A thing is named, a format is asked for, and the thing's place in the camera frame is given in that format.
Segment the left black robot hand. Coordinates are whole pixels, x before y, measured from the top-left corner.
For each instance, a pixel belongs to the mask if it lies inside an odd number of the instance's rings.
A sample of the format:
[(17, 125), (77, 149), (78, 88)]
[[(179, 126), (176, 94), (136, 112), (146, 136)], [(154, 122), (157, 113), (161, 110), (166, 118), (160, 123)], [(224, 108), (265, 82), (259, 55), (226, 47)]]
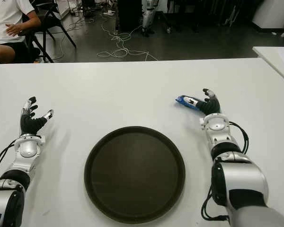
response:
[(34, 118), (34, 110), (38, 108), (35, 105), (36, 97), (29, 98), (21, 109), (20, 116), (20, 130), (19, 135), (23, 136), (26, 134), (36, 135), (38, 131), (44, 127), (44, 125), (53, 117), (54, 110), (49, 110), (45, 115)]

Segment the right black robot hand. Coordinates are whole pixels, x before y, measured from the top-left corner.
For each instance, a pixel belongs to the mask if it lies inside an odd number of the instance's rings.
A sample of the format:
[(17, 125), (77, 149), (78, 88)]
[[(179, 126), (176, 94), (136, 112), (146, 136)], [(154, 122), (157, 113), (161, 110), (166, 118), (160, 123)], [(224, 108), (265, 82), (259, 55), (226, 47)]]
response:
[(201, 111), (205, 115), (221, 113), (220, 103), (216, 94), (207, 88), (204, 88), (203, 92), (207, 96), (204, 101), (185, 96), (184, 102), (189, 106), (193, 106), (195, 109)]

